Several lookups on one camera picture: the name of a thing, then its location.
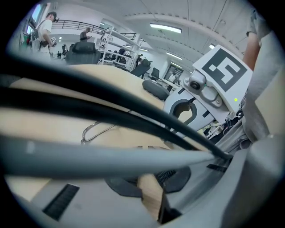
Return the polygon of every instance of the wooden table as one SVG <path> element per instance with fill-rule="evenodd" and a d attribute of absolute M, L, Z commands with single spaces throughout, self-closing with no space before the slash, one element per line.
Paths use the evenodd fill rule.
<path fill-rule="evenodd" d="M 127 90 L 130 94 L 143 99 L 159 109 L 163 108 L 163 101 L 143 89 L 143 80 L 126 71 L 108 65 L 73 65 L 70 66 L 70 68 L 100 78 L 120 89 Z M 89 95 L 26 78 L 22 78 L 12 83 L 10 87 L 61 94 L 128 111 L 126 108 Z M 183 112 L 183 115 L 181 115 L 179 119 L 183 121 L 189 118 L 189 115 L 191 115 L 191 113 Z M 94 122 L 80 118 L 8 108 L 0 109 L 0 119 L 0 131 L 2 134 L 77 145 L 80 144 L 83 130 Z M 91 131 L 91 133 L 96 134 L 108 126 L 109 124 L 99 124 Z M 161 139 L 155 136 L 118 126 L 100 135 L 90 144 L 124 148 L 137 146 L 142 146 L 146 149 L 147 146 L 169 148 L 161 141 Z M 41 188 L 49 182 L 49 179 L 10 176 L 6 177 L 6 181 L 13 192 L 21 195 L 27 200 L 31 200 Z M 145 206 L 151 212 L 153 217 L 157 218 L 162 196 L 161 187 L 158 185 L 153 175 L 141 177 L 138 185 L 143 189 L 144 201 L 146 201 Z"/>

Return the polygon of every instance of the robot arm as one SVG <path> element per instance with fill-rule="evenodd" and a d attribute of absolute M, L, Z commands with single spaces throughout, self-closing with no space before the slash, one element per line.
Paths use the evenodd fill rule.
<path fill-rule="evenodd" d="M 177 118 L 183 111 L 191 110 L 192 116 L 184 123 L 194 130 L 205 127 L 214 119 L 223 123 L 230 112 L 238 111 L 252 70 L 220 45 L 195 62 L 193 67 L 193 74 L 166 99 L 163 110 Z"/>

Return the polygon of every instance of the metal handle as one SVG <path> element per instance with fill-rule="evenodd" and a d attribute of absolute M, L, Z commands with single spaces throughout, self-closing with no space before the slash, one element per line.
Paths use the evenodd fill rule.
<path fill-rule="evenodd" d="M 105 130 L 101 131 L 100 133 L 96 134 L 96 135 L 93 136 L 92 138 L 86 139 L 86 138 L 85 138 L 86 133 L 87 133 L 91 128 L 93 128 L 93 127 L 95 127 L 96 125 L 98 125 L 99 123 L 101 123 L 101 122 L 92 123 L 90 126 L 88 126 L 87 128 L 84 129 L 84 131 L 83 131 L 83 133 L 82 133 L 82 140 L 81 140 L 81 142 L 80 142 L 82 145 L 84 145 L 86 142 L 89 142 L 89 141 L 95 139 L 97 136 L 103 134 L 104 132 L 110 130 L 111 128 L 115 127 L 115 125 L 112 125 L 112 126 L 106 128 Z"/>

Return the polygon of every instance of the office chair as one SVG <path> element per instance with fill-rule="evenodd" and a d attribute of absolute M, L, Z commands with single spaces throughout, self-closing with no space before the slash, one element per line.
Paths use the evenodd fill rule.
<path fill-rule="evenodd" d="M 101 53 L 95 48 L 95 43 L 77 42 L 66 54 L 66 63 L 68 65 L 77 64 L 97 64 Z"/>
<path fill-rule="evenodd" d="M 154 67 L 152 68 L 151 80 L 157 81 L 158 78 L 159 78 L 159 70 Z"/>
<path fill-rule="evenodd" d="M 135 69 L 133 69 L 130 73 L 140 77 L 143 75 L 146 71 L 148 71 L 151 68 L 151 62 L 147 59 L 144 59 L 140 65 L 138 65 Z"/>

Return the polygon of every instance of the black cable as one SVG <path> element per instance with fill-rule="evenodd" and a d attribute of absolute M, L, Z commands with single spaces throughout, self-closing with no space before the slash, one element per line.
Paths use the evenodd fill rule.
<path fill-rule="evenodd" d="M 226 123 L 227 123 L 227 126 L 228 126 L 228 128 L 230 128 L 230 126 L 229 126 L 229 124 L 228 124 L 228 120 L 227 120 L 228 118 L 226 118 L 225 120 L 226 120 Z"/>
<path fill-rule="evenodd" d="M 139 130 L 172 142 L 185 150 L 198 150 L 184 139 L 141 117 L 77 98 L 20 89 L 0 89 L 0 106 L 97 120 Z"/>
<path fill-rule="evenodd" d="M 51 68 L 39 62 L 12 55 L 7 55 L 4 59 L 1 70 L 2 73 L 19 75 L 22 77 L 23 72 L 26 72 L 25 77 L 27 78 L 61 86 L 128 108 L 181 132 L 183 135 L 188 136 L 197 143 L 208 148 L 216 156 L 224 159 L 231 159 L 233 157 L 229 153 L 220 150 L 211 141 L 205 139 L 195 130 L 184 125 L 176 117 L 161 111 L 148 102 L 145 102 L 124 90 L 88 74 L 62 67 L 59 68 L 54 66 Z"/>

